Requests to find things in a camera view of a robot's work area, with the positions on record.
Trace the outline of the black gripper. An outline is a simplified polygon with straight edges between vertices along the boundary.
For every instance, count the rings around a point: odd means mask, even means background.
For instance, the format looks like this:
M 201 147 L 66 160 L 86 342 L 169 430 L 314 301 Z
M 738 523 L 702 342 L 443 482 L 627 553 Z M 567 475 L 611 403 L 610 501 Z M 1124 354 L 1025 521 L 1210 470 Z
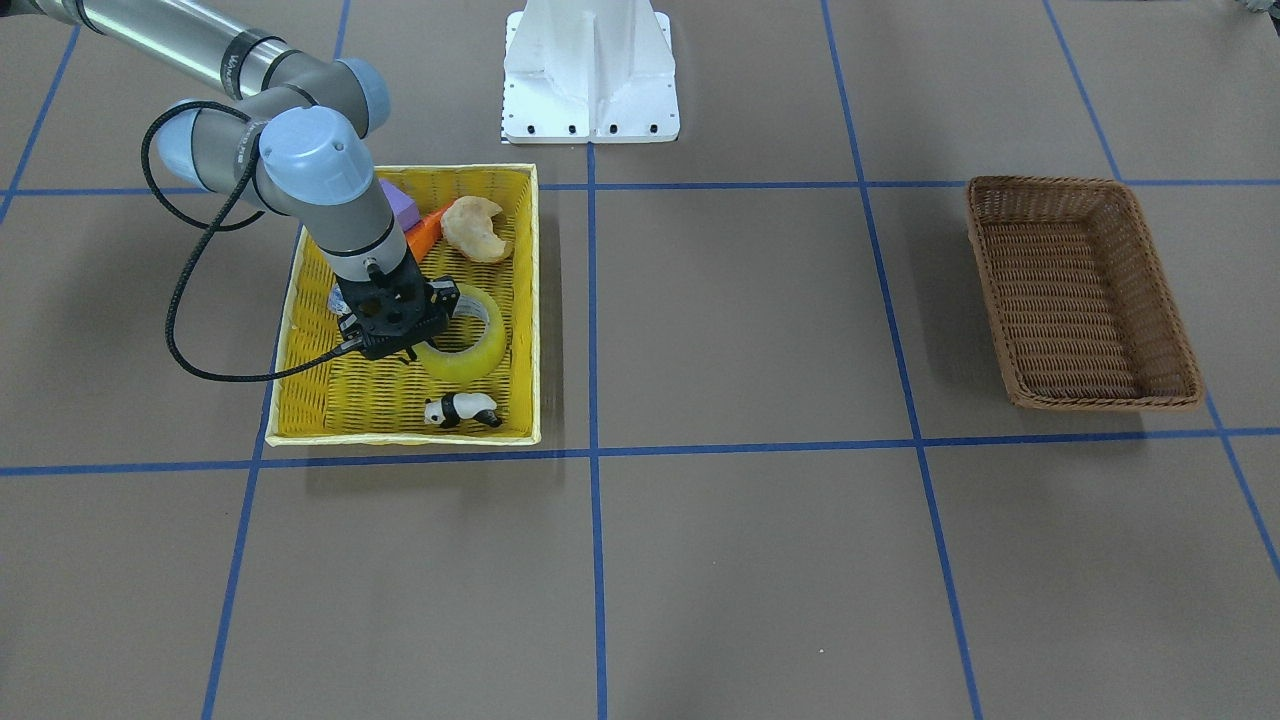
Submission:
M 461 288 L 449 275 L 429 281 L 417 277 L 385 286 L 338 279 L 335 287 L 347 306 L 339 315 L 339 350 L 379 360 L 431 345 L 443 334 L 461 300 Z

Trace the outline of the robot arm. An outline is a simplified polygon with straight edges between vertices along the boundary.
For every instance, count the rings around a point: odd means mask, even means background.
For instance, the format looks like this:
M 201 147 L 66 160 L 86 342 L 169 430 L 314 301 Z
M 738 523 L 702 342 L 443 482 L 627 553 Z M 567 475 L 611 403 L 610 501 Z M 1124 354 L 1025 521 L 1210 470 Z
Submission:
M 198 368 L 177 346 L 178 307 L 212 237 L 236 231 L 227 215 L 238 202 L 259 217 L 297 219 L 332 269 L 344 307 L 340 342 L 323 363 L 353 352 L 412 361 L 448 328 L 460 287 L 422 275 L 366 145 L 390 115 L 388 87 L 372 65 L 320 60 L 196 1 L 5 1 L 3 14 L 42 15 L 115 38 L 224 94 L 224 102 L 188 100 L 165 110 L 140 147 L 145 182 L 168 211 L 175 206 L 155 181 L 154 159 L 225 199 L 209 222 L 182 217 L 202 234 L 175 284 L 165 342 L 187 372 L 197 375 Z

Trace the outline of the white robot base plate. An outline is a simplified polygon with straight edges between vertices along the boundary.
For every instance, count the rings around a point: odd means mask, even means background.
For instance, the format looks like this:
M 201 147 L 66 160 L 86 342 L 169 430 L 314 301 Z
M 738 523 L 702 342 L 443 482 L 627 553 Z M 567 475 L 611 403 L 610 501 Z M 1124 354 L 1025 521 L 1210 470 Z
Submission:
M 527 1 L 506 18 L 508 143 L 668 143 L 681 135 L 672 24 L 649 1 Z

